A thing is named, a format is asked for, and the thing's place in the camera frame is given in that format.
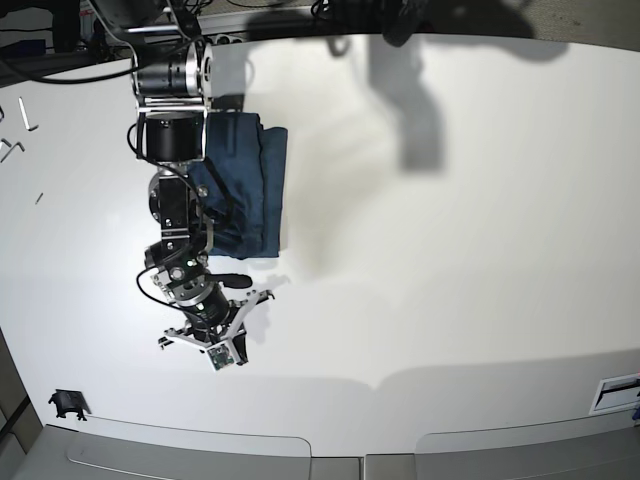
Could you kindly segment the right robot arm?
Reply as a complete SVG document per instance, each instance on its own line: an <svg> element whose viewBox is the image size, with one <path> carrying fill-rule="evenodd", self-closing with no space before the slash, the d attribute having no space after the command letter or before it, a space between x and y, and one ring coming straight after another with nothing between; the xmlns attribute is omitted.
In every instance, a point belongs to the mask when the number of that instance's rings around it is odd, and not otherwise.
<svg viewBox="0 0 640 480"><path fill-rule="evenodd" d="M233 200L206 155L213 45L182 1L94 1L105 30L132 52L137 120L127 140L155 167L149 208L160 240L147 248L143 275L159 304L185 317L158 344L183 344L220 371L247 363L244 321L264 295L240 274L208 266L214 236L231 219Z"/></svg>

